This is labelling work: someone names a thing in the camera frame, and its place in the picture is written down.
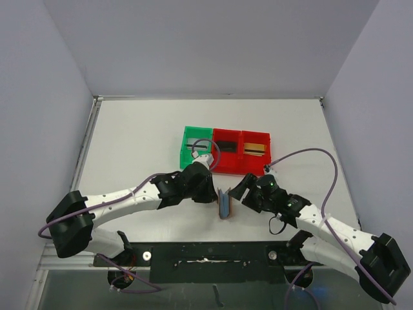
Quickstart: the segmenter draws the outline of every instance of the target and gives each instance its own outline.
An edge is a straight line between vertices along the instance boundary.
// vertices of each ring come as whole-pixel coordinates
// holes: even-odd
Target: black connector
[[[50,213],[46,223],[86,208],[86,197],[79,191],[69,192]],[[95,214],[83,213],[49,227],[50,235],[60,258],[71,257],[85,250],[89,244]]]
[[[379,238],[373,236],[372,239],[374,244],[367,251],[360,251],[360,264],[393,297],[411,273],[410,267],[399,245],[391,236],[382,234]],[[389,300],[359,267],[356,267],[356,271],[360,276],[360,286],[366,293],[382,304],[388,304]]]

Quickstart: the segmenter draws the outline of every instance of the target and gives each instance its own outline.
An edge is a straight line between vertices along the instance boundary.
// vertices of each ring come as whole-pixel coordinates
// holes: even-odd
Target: screw
[[[268,254],[268,257],[269,257],[271,260],[276,260],[276,259],[277,259],[277,252],[275,252],[275,251],[270,251],[269,254]]]
[[[152,254],[150,254],[149,251],[146,251],[146,252],[143,253],[142,257],[143,257],[143,260],[147,262],[151,259]]]

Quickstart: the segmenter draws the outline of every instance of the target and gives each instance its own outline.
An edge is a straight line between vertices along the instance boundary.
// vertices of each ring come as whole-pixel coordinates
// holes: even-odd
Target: black mounting plate
[[[136,267],[150,267],[152,283],[285,283],[284,267],[308,262],[287,242],[156,242],[131,243]],[[149,251],[150,261],[143,259]],[[275,251],[276,259],[269,253]],[[94,266],[109,267],[95,257]]]

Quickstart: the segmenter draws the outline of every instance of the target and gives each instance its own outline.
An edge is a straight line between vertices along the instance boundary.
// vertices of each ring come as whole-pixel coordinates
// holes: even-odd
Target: metal frame
[[[195,95],[188,95],[188,96],[165,96],[165,97],[156,97],[156,98],[145,98],[145,97],[137,97],[137,96],[94,96],[92,108],[90,111],[85,136],[83,138],[81,150],[79,153],[79,157],[76,164],[76,169],[74,172],[74,177],[72,179],[72,184],[70,186],[70,190],[74,191],[78,188],[79,182],[82,176],[83,167],[85,166],[86,157],[88,154],[90,142],[92,141],[93,132],[95,129],[97,117],[99,115],[99,110],[101,108],[102,101],[116,101],[116,100],[137,100],[137,99],[280,99],[280,98],[271,98],[268,96],[239,96],[236,94],[216,94],[214,96],[195,96]],[[318,99],[320,100],[321,108],[324,110],[323,106],[323,97],[316,96],[315,98],[307,98],[307,99]],[[26,303],[26,310],[37,310],[41,301],[41,297],[43,295],[43,289],[45,288],[45,282],[47,279],[48,271],[49,270],[116,270],[113,267],[94,267],[94,255],[90,253],[81,252],[78,255],[67,258],[62,260],[57,257],[56,251],[52,243],[46,243],[44,251],[42,253],[39,266],[37,268],[34,283],[32,285],[31,292],[29,294],[27,303]],[[150,267],[135,267],[133,270],[150,270]],[[395,307],[392,304],[382,304],[383,310],[395,310]]]
[[[101,104],[102,99],[99,98],[99,96],[95,96],[93,98],[92,108],[90,109],[85,136],[83,138],[81,150],[79,153],[79,157],[77,159],[74,177],[72,179],[72,184],[70,186],[71,191],[74,191],[79,186],[79,182],[83,172],[83,167],[85,166],[85,160],[88,154],[90,141],[92,140],[93,131],[95,129]],[[53,244],[50,242],[46,243],[45,248],[43,249],[43,253],[40,257],[40,262],[37,267],[34,282],[32,284],[32,289],[30,291],[25,309],[37,310],[39,308],[39,304],[43,294],[43,289],[45,288],[45,282],[49,270],[90,270],[91,267],[93,267],[93,255],[80,253],[79,256],[62,260],[57,257]]]

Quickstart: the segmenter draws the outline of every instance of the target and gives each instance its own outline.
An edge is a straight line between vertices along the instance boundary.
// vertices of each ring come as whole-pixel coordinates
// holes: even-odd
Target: green plastic container
[[[181,169],[186,168],[187,165],[190,165],[192,163],[193,158],[191,155],[190,145],[192,145],[193,142],[195,142],[195,140],[197,139],[212,139],[213,133],[213,128],[185,126],[181,146],[181,157],[179,163]],[[196,151],[198,151],[199,155],[211,153],[211,143],[207,141],[200,142],[199,144],[197,144]]]

